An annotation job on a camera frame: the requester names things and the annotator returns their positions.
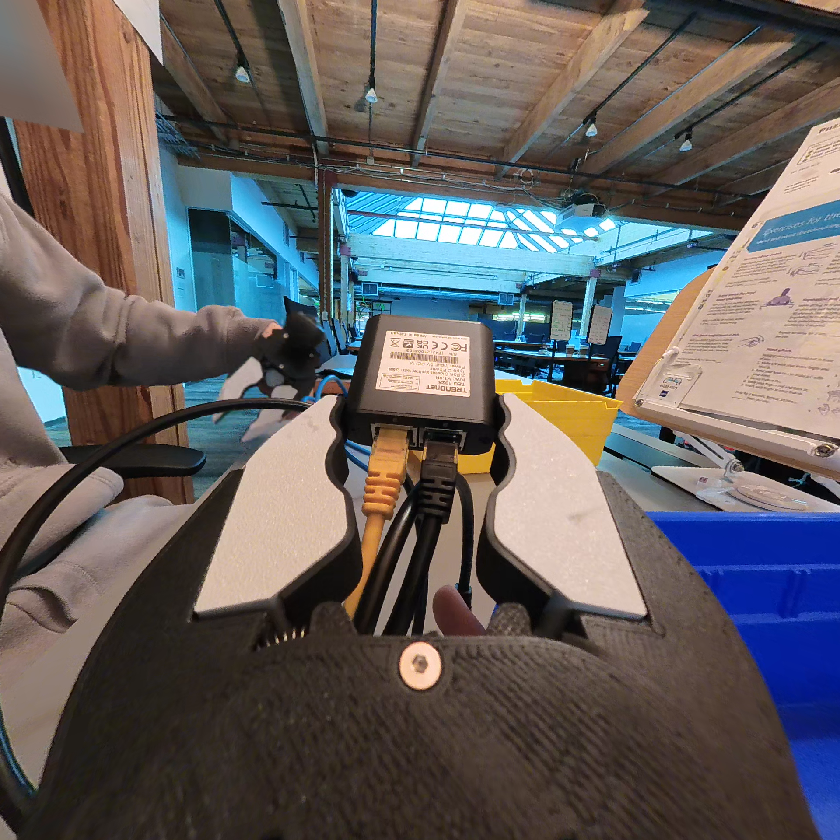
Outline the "yellow plastic bin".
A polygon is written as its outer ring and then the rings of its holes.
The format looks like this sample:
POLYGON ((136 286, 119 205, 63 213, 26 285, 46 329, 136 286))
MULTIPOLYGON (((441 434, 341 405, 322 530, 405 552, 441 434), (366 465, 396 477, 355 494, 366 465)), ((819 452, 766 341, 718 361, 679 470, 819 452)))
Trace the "yellow plastic bin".
POLYGON ((574 442, 597 466, 621 402, 546 381, 496 380, 498 394, 512 393, 574 442))

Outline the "ceiling projector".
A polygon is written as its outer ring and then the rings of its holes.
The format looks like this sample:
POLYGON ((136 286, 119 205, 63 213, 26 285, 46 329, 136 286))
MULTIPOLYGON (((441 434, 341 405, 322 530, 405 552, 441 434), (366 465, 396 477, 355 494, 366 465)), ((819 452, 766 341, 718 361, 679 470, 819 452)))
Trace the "ceiling projector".
POLYGON ((586 190, 578 190, 570 196, 570 202, 558 211, 556 227, 572 235, 583 235, 606 216, 606 205, 598 196, 586 190))

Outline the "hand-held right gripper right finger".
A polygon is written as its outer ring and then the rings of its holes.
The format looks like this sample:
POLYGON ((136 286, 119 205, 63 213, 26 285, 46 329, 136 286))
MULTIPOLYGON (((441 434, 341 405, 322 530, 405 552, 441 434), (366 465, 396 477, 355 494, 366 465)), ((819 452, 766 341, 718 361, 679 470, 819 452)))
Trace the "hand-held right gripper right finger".
POLYGON ((534 634, 572 633, 583 616, 649 630, 648 608, 597 471, 520 397, 497 398, 498 435, 476 572, 534 634))

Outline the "white stand base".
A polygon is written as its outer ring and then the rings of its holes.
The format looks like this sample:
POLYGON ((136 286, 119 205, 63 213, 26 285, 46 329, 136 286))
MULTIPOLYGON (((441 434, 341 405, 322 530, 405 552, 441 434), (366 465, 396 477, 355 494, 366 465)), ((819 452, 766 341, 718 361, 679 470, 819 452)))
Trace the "white stand base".
POLYGON ((713 467, 654 467, 652 472, 722 511, 838 513, 839 506, 745 471, 734 455, 712 451, 713 467))

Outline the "blue plastic bin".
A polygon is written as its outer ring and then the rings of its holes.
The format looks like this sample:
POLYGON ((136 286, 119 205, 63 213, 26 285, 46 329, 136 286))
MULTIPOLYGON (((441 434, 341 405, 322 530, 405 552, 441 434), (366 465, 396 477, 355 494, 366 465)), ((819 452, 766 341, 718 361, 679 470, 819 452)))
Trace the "blue plastic bin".
POLYGON ((749 647, 824 838, 839 838, 839 517, 651 512, 749 647))

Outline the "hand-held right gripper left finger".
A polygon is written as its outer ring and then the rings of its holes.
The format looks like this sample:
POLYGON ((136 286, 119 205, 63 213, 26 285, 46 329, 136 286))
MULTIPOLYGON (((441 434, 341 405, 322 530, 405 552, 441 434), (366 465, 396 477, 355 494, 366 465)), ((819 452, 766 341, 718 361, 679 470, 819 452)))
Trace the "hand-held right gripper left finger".
POLYGON ((323 397, 246 464, 195 603, 200 617, 274 612, 307 625, 342 603, 362 573, 361 540, 344 483, 343 400, 323 397))

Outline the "document holder with printed sheet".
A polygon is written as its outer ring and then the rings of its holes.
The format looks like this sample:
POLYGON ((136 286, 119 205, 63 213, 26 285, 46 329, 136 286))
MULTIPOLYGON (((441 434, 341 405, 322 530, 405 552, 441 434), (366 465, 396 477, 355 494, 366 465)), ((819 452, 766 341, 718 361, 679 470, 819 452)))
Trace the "document holder with printed sheet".
POLYGON ((833 119, 663 316, 618 388, 628 413, 838 479, 838 173, 833 119))

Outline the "skylight window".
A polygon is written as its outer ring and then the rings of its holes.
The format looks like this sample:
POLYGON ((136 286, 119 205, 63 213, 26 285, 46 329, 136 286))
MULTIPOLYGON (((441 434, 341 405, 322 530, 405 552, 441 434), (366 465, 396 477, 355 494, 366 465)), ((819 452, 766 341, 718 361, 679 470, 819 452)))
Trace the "skylight window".
POLYGON ((543 253, 559 253, 617 228, 608 218, 572 224, 548 208, 443 197, 360 192, 346 205, 350 229, 359 234, 543 253))

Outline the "beige desk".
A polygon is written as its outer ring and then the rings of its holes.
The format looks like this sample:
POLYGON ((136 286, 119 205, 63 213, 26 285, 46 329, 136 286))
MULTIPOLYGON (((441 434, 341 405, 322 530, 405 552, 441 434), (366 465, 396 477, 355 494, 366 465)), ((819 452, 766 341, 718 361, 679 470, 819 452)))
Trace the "beige desk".
MULTIPOLYGON (((652 475, 633 462, 604 455, 599 469, 612 475, 618 484, 646 512, 681 512, 681 513, 720 513, 694 496, 676 486, 652 475)), ((18 760, 33 782, 38 782, 43 772, 49 745, 54 737, 60 714, 74 686, 85 659, 95 644, 97 637, 107 624, 110 615, 165 543, 188 519, 197 508, 193 506, 149 507, 148 512, 140 511, 145 504, 141 500, 127 500, 116 508, 103 512, 105 525, 95 522, 91 526, 94 542, 99 545, 99 532, 104 527, 108 530, 112 521, 113 534, 106 536, 127 536, 128 526, 143 526, 141 542, 132 554, 129 562, 119 575, 98 596, 96 603, 76 621, 66 633, 56 635, 49 648, 38 652, 38 657, 27 662, 27 668, 13 667, 10 682, 6 681, 6 671, 2 670, 2 702, 10 735, 18 760), (125 516, 126 528, 117 528, 117 519, 121 510, 128 511, 125 516)))

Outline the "long dark table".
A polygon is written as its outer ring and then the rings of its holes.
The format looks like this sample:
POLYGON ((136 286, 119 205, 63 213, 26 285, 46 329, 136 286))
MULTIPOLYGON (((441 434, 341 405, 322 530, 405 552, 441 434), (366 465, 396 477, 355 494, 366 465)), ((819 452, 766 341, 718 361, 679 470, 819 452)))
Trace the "long dark table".
POLYGON ((529 378, 539 378, 541 373, 545 373, 549 382, 553 381, 553 373, 559 371, 560 383, 575 390, 599 396, 614 396, 616 393, 613 362, 605 358, 496 348, 495 362, 499 369, 510 369, 529 378))

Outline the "wooden pillar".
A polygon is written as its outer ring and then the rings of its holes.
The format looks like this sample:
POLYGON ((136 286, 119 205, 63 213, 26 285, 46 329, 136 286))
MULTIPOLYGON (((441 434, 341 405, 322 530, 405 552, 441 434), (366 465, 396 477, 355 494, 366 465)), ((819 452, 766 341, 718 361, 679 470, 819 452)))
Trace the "wooden pillar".
POLYGON ((151 56, 114 2, 2 2, 2 114, 36 219, 127 295, 172 305, 151 56))

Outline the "black network splitter box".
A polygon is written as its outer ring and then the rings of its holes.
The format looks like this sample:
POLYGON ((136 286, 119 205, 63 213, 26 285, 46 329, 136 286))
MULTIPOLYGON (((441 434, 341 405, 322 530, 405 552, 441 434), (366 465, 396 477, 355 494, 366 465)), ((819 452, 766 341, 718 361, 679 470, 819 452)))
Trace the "black network splitter box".
POLYGON ((369 445, 382 426, 422 448, 435 430, 457 432, 462 455, 496 439, 491 331, 479 322, 382 314, 367 323, 343 413, 346 436, 369 445))

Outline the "person's left forearm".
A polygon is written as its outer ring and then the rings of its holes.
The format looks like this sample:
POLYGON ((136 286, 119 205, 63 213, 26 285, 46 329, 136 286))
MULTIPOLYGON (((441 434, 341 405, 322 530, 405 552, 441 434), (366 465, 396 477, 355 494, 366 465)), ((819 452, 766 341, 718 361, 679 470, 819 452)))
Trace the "person's left forearm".
POLYGON ((68 334, 57 382, 84 391, 103 385, 172 385, 235 372, 276 324, 236 308, 177 311, 131 298, 99 324, 85 317, 68 334))

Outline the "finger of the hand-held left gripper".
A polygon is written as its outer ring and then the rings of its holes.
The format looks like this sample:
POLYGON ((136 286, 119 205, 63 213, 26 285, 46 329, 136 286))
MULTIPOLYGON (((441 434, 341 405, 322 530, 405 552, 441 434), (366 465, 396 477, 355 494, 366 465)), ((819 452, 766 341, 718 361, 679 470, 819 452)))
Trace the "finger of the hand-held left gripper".
MULTIPOLYGON (((293 398, 297 401, 302 400, 309 403, 309 392, 297 394, 296 389, 292 385, 278 385, 273 388, 268 394, 275 398, 293 398)), ((241 443, 248 444, 264 440, 273 435, 284 424, 296 418, 301 412, 297 409, 263 409, 259 412, 256 419, 247 427, 244 435, 241 437, 241 443)))
POLYGON ((265 385, 265 371, 257 358, 248 358, 237 370, 230 374, 223 384, 217 400, 219 402, 242 398, 247 390, 265 385))

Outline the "person's right hand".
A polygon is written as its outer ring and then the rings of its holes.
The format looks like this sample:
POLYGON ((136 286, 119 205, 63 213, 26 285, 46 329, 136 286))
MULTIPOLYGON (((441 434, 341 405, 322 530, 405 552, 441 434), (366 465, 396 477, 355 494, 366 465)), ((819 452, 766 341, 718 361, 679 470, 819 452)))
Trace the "person's right hand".
POLYGON ((479 636, 486 632, 452 585, 444 585, 436 591, 433 615, 439 632, 445 636, 479 636))

